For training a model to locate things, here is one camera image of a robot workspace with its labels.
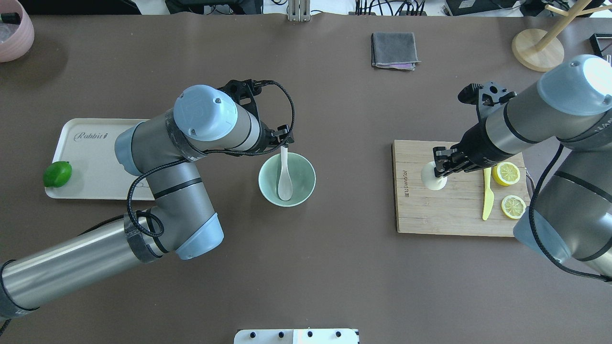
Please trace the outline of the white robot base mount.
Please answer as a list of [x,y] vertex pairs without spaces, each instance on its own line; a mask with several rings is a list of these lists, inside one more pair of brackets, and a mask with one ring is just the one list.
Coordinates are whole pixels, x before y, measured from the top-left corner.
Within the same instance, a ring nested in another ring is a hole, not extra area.
[[234,344],[359,344],[357,329],[245,329],[234,336]]

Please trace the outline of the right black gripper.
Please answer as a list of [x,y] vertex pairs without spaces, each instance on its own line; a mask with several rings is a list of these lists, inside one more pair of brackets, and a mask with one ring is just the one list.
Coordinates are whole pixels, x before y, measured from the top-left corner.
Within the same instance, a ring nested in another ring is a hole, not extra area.
[[[459,161],[462,159],[462,153],[468,162]],[[444,178],[461,171],[474,172],[500,163],[500,150],[491,142],[483,123],[478,123],[466,131],[459,142],[459,148],[437,146],[433,148],[433,154],[436,178]]]

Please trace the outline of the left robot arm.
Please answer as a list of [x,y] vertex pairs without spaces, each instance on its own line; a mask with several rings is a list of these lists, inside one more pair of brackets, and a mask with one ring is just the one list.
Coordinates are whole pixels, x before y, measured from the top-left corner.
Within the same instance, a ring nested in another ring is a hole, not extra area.
[[273,80],[186,88],[164,115],[115,141],[118,163],[136,177],[124,214],[29,257],[1,266],[1,319],[175,252],[188,260],[216,248],[224,234],[195,162],[210,154],[269,154],[291,143],[294,124],[270,129],[254,97]]

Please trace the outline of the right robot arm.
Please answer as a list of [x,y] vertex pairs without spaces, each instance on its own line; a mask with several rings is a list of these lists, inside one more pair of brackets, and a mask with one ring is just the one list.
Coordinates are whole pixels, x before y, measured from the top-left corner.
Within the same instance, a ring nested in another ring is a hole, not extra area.
[[547,139],[559,148],[542,172],[514,237],[566,273],[611,283],[611,65],[582,54],[523,92],[472,84],[458,95],[478,122],[459,143],[433,148],[426,185],[473,172]]

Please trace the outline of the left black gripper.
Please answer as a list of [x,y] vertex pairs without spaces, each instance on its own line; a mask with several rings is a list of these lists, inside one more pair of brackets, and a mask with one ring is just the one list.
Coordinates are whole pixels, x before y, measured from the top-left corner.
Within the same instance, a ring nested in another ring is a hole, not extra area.
[[289,144],[295,142],[293,136],[287,136],[289,134],[289,126],[284,124],[277,127],[275,137],[274,131],[264,123],[260,122],[260,133],[258,139],[253,147],[249,149],[249,154],[266,154],[266,151],[277,148],[277,146],[288,147]]

